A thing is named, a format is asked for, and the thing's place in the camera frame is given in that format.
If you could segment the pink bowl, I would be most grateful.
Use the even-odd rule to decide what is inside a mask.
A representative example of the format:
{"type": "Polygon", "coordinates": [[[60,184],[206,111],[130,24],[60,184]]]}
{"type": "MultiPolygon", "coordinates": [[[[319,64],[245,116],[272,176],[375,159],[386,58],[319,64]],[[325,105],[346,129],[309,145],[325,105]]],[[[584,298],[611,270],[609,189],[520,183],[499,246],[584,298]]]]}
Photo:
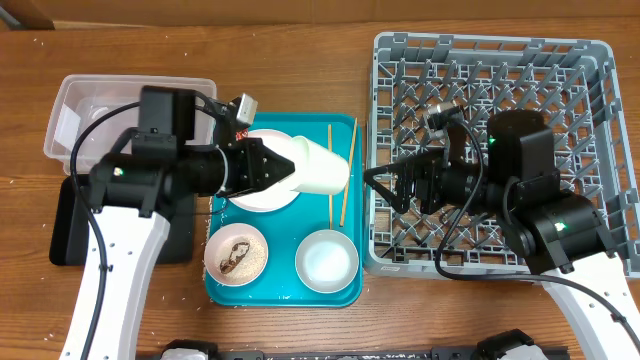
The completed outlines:
{"type": "Polygon", "coordinates": [[[269,250],[255,227],[235,223],[209,238],[204,253],[207,273],[224,286],[240,287],[256,280],[266,268],[269,250]]]}

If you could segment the white paper cup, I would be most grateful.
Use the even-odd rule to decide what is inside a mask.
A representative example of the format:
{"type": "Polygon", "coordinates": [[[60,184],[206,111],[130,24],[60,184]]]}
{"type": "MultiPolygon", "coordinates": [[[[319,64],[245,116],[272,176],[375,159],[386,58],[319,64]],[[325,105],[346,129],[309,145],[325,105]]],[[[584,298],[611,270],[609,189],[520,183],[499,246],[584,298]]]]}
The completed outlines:
{"type": "Polygon", "coordinates": [[[289,142],[295,171],[289,182],[300,193],[336,195],[349,179],[349,165],[341,156],[309,140],[296,136],[289,142]]]}

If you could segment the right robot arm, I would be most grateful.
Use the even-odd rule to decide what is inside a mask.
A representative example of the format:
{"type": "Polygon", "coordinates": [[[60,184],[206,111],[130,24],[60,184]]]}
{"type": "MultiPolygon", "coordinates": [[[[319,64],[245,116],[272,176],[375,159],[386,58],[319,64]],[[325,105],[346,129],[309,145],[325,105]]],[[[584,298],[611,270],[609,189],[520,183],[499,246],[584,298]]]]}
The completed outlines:
{"type": "Polygon", "coordinates": [[[588,359],[636,359],[639,310],[624,275],[626,257],[596,206],[562,189],[554,134],[534,110],[489,118],[483,150],[453,104],[433,107],[433,130],[445,148],[424,151],[365,171],[366,184],[396,212],[413,201],[424,215],[455,206],[460,215],[495,217],[506,245],[525,260],[526,274],[456,274],[441,265],[443,238],[433,257],[437,273],[458,281],[538,282],[571,326],[588,359]]]}

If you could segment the red snack wrapper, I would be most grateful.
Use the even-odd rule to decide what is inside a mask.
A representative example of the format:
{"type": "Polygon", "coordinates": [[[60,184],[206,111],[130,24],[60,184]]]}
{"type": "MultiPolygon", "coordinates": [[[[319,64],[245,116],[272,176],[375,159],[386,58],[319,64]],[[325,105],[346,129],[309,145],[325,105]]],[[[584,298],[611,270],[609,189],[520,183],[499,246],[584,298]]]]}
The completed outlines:
{"type": "Polygon", "coordinates": [[[239,131],[236,133],[236,140],[242,140],[244,138],[246,138],[248,136],[248,130],[247,129],[243,129],[242,131],[239,131]]]}

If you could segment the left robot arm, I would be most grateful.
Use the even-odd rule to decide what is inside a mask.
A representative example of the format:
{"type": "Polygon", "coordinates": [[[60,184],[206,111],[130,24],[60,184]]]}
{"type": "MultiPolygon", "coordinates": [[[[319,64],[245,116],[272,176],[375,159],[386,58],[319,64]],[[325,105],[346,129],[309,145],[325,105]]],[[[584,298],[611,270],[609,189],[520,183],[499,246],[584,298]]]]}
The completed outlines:
{"type": "Polygon", "coordinates": [[[145,86],[138,123],[125,130],[88,175],[82,190],[77,157],[83,142],[126,106],[101,116],[76,140],[70,177],[91,233],[64,359],[132,359],[149,283],[179,201],[233,198],[290,177],[294,163],[260,139],[238,138],[256,101],[228,104],[192,89],[145,86]]]}

